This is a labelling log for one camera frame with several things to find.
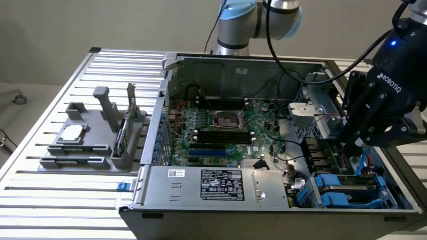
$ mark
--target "power supply label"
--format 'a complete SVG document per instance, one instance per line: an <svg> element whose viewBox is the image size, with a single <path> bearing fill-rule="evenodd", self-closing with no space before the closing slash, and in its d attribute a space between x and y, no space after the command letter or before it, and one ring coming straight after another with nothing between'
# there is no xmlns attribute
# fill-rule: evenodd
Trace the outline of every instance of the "power supply label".
<svg viewBox="0 0 427 240"><path fill-rule="evenodd" d="M241 171L201 170L200 198L204 201L244 201Z"/></svg>

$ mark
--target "gray parts holder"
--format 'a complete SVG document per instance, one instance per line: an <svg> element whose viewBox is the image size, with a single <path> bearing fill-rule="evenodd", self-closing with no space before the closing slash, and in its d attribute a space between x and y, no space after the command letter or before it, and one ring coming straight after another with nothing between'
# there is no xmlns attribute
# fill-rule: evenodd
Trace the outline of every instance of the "gray parts holder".
<svg viewBox="0 0 427 240"><path fill-rule="evenodd" d="M128 87L129 110L134 99L134 87ZM65 110L68 119L46 148L48 154L40 159L40 172L118 172L132 170L146 113L134 107L136 114L117 110L110 103L108 87L97 87L93 97L98 99L101 109L86 110L81 102L72 102ZM120 156L113 155L114 147L121 143L125 149Z"/></svg>

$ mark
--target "motherboard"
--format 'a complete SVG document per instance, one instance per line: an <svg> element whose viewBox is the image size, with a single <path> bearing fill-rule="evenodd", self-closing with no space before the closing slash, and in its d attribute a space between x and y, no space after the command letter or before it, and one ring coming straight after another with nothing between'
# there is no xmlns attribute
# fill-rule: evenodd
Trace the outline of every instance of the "motherboard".
<svg viewBox="0 0 427 240"><path fill-rule="evenodd" d="M172 166L252 168L260 160L281 169L279 106L261 100L197 100L172 105Z"/></svg>

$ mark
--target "robotiq logo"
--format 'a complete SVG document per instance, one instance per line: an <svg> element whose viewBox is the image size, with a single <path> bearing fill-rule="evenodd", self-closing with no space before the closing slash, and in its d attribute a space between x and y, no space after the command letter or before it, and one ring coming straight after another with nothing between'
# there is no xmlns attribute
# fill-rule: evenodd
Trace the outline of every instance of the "robotiq logo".
<svg viewBox="0 0 427 240"><path fill-rule="evenodd" d="M380 73L376 78L383 79L397 94L401 92L401 87L399 87L397 83L395 83L393 80L384 73Z"/></svg>

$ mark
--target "table surface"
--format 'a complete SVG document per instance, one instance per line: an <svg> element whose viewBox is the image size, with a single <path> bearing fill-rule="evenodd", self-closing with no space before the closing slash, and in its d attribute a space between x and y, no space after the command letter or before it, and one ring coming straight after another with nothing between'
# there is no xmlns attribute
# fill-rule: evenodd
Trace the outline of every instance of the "table surface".
<svg viewBox="0 0 427 240"><path fill-rule="evenodd" d="M154 96L164 80L164 54L102 49L85 57L0 170L0 239L134 239L116 210L116 188L117 183L137 176L137 162L130 173L102 175L41 174L37 168L40 157L48 152L46 146L68 118L68 104L82 102L88 110L101 109L92 97L96 87L109 87L110 102L117 104L120 110L126 110L128 83L136 84L136 103L142 111L152 114ZM332 60L341 70L353 62L349 59ZM361 63L355 70L367 72L369 68ZM427 187L427 142L397 149ZM130 193L121 194L124 201L129 201L130 197ZM427 227L381 239L424 240Z"/></svg>

